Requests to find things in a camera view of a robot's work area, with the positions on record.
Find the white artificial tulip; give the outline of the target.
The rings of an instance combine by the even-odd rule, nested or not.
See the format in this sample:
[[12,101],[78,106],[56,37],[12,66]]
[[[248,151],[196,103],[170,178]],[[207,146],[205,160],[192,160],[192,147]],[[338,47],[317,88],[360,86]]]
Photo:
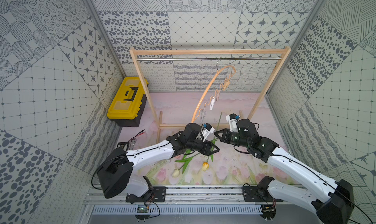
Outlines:
[[187,167],[188,167],[188,165],[189,165],[189,163],[191,162],[191,161],[189,161],[189,162],[186,162],[186,163],[182,163],[182,166],[179,168],[179,169],[175,169],[174,171],[173,171],[173,173],[172,173],[172,177],[173,178],[177,178],[178,176],[180,176],[180,175],[182,175],[185,171],[186,171],[186,169],[187,169]]

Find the white clothespin upper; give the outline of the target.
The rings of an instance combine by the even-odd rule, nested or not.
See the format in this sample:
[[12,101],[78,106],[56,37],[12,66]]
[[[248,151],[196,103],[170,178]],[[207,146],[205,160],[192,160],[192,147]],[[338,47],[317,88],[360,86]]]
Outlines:
[[211,96],[211,98],[210,98],[210,104],[209,104],[209,110],[213,110],[215,102],[216,102],[215,97]]

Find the yellow black toolbox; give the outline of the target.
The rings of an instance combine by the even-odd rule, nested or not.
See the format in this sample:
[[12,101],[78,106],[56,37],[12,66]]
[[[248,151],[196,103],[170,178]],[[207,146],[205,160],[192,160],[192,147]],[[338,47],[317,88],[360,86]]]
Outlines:
[[140,78],[126,77],[108,109],[107,117],[120,127],[138,127],[146,101]]

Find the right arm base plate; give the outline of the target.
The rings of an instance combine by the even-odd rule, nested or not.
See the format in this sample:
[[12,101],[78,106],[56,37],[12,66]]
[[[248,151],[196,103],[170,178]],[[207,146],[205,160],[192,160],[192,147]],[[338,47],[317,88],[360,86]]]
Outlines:
[[271,197],[267,190],[258,188],[257,186],[242,186],[242,195],[245,202],[262,202],[273,204],[275,202],[283,202],[281,199]]

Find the floral pink table mat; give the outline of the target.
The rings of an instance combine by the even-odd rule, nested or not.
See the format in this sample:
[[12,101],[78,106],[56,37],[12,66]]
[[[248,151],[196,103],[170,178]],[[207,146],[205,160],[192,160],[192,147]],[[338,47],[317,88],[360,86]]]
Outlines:
[[[164,124],[187,124],[201,98],[199,93],[152,93],[157,114]],[[214,104],[213,110],[206,108],[204,122],[216,127],[226,124],[226,116],[235,113],[245,118],[258,98],[257,93],[223,93]],[[125,142],[135,136],[135,149],[144,148],[165,140],[177,129],[159,129],[149,106],[145,107],[141,123],[137,128],[122,128],[118,140]],[[271,176],[286,184],[295,180],[282,170],[247,155],[244,148],[234,149],[231,145],[216,142],[220,151],[213,156],[199,153],[190,155],[184,162],[183,156],[162,160],[141,168],[138,176],[147,176],[153,184],[162,185],[256,185],[265,176]]]

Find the silver combination wrench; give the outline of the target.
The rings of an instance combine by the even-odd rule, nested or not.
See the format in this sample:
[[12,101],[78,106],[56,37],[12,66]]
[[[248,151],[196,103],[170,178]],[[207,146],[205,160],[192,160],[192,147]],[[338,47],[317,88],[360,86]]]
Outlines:
[[132,138],[132,139],[130,139],[130,140],[129,140],[129,143],[128,143],[127,150],[133,150],[136,141],[137,141],[136,138]]

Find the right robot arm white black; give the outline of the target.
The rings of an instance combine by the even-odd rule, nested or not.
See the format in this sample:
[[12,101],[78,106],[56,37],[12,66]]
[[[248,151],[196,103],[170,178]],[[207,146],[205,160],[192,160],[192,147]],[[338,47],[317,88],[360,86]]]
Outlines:
[[303,187],[295,187],[265,176],[258,183],[261,194],[283,200],[317,215],[324,224],[346,224],[354,210],[353,187],[336,181],[294,158],[273,140],[259,136],[249,119],[229,120],[230,128],[214,132],[222,143],[244,147],[255,158],[280,169]]

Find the pink artificial tulip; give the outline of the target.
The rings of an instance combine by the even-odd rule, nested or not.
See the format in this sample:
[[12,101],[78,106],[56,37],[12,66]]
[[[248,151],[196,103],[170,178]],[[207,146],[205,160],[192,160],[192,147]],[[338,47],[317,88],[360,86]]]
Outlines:
[[181,159],[176,160],[175,162],[177,162],[177,163],[189,162],[194,158],[194,153],[195,153],[194,150],[188,149],[183,153],[183,157]]

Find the white clothespin lower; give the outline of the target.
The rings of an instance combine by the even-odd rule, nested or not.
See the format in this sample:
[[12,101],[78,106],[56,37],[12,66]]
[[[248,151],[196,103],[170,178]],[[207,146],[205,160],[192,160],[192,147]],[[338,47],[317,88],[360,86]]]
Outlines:
[[206,117],[206,110],[205,109],[200,109],[200,122],[204,122],[205,117]]

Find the wooden curved clothes hanger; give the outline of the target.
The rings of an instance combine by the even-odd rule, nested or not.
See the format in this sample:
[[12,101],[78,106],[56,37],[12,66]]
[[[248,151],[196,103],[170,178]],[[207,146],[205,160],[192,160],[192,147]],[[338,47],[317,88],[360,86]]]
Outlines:
[[217,58],[214,64],[194,64],[182,66],[183,89],[189,91],[203,91],[191,122],[199,120],[205,107],[209,107],[212,99],[219,99],[219,93],[230,86],[231,78],[237,72],[235,66],[228,61]]

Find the wooden clothes rack frame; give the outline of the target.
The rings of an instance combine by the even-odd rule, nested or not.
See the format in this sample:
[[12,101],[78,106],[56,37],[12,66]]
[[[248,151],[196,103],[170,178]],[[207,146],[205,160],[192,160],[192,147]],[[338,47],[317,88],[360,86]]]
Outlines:
[[[261,102],[263,101],[267,91],[269,90],[270,86],[274,82],[274,79],[276,78],[277,74],[279,74],[282,66],[285,64],[288,56],[290,55],[290,52],[292,49],[290,47],[285,47],[284,49],[245,49],[245,50],[136,50],[135,48],[130,48],[129,52],[132,57],[133,63],[135,65],[136,71],[138,73],[138,76],[140,78],[141,84],[143,86],[143,89],[145,91],[145,95],[147,97],[147,101],[149,102],[151,111],[153,113],[155,122],[157,124],[157,142],[160,140],[160,133],[161,129],[182,129],[185,127],[185,124],[162,124],[162,116],[163,112],[160,112],[160,115],[157,116],[157,112],[155,110],[150,91],[148,88],[148,85],[146,83],[145,76],[141,70],[141,66],[139,61],[146,61],[146,59],[138,59],[138,55],[220,55],[220,54],[280,54],[280,57],[272,57],[271,59],[278,60],[276,66],[274,67],[272,73],[270,74],[269,79],[267,80],[263,90],[259,94],[252,110],[250,111],[247,119],[251,120],[254,114],[256,113],[258,107],[260,106]],[[198,102],[198,105],[194,111],[191,123],[194,123],[196,119],[200,116],[199,110],[200,106],[208,93],[210,87],[218,77],[218,75],[223,72],[226,68],[232,68],[233,72],[229,78],[225,80],[223,84],[220,85],[220,88],[214,92],[214,96],[217,96],[221,90],[225,90],[230,82],[230,79],[232,76],[236,73],[236,69],[233,65],[227,65],[221,68],[220,70],[217,70],[216,74],[211,79],[210,83],[206,87],[204,93],[202,94],[202,97],[200,101]]]

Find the white clothespin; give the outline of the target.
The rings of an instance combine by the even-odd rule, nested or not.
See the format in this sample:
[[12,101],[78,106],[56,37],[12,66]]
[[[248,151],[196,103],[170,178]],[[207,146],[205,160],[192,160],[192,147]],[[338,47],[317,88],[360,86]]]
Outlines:
[[215,97],[211,96],[211,98],[210,98],[210,104],[209,104],[209,110],[213,110],[215,102],[216,102]]
[[205,117],[206,117],[206,110],[205,109],[200,109],[200,122],[204,122]]

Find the metal rack rod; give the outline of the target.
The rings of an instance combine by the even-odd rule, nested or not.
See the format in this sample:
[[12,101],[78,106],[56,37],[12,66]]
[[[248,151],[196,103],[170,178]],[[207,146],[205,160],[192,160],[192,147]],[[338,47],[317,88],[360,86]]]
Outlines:
[[138,61],[230,61],[230,60],[281,60],[280,57],[220,57],[220,58],[141,58]]

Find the right black circuit board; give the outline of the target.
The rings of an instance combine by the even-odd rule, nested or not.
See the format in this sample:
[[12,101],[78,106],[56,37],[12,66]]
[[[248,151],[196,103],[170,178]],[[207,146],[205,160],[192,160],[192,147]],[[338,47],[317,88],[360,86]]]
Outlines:
[[274,206],[262,205],[260,216],[266,221],[273,221],[276,215],[276,208]]

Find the aluminium mounting rail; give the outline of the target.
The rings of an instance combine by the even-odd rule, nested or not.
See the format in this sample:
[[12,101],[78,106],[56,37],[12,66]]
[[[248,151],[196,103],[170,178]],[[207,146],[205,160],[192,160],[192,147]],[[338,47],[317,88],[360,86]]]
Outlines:
[[[230,204],[230,203],[260,203],[262,202],[245,202],[241,187],[245,185],[178,185],[165,186],[165,202],[156,202],[158,204]],[[84,204],[123,204],[126,202],[128,193],[121,192],[113,198],[105,198],[100,190],[90,189]]]

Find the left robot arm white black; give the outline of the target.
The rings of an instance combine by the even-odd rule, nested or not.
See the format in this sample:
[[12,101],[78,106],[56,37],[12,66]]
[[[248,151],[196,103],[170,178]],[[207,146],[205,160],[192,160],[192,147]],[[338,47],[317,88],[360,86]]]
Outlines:
[[134,172],[161,160],[171,159],[184,154],[187,150],[210,156],[219,152],[219,148],[207,137],[214,133],[210,124],[198,125],[189,123],[183,131],[179,131],[166,140],[138,150],[125,151],[119,147],[95,170],[104,197],[113,198],[121,192],[138,198],[149,198],[153,190],[147,177],[137,177]]

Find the left green circuit board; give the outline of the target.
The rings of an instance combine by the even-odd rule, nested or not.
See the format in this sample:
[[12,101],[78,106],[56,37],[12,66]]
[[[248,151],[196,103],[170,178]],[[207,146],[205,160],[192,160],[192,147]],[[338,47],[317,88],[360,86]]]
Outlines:
[[148,207],[139,205],[135,217],[138,219],[138,221],[147,220],[150,217]]

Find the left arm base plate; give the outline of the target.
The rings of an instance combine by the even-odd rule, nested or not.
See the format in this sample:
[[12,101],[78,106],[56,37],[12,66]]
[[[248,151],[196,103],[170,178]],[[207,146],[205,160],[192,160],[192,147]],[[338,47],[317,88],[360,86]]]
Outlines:
[[126,197],[126,202],[134,204],[136,202],[165,202],[166,197],[166,187],[165,186],[156,186],[152,189],[149,189],[144,195],[141,197],[137,197],[132,194],[128,194]]

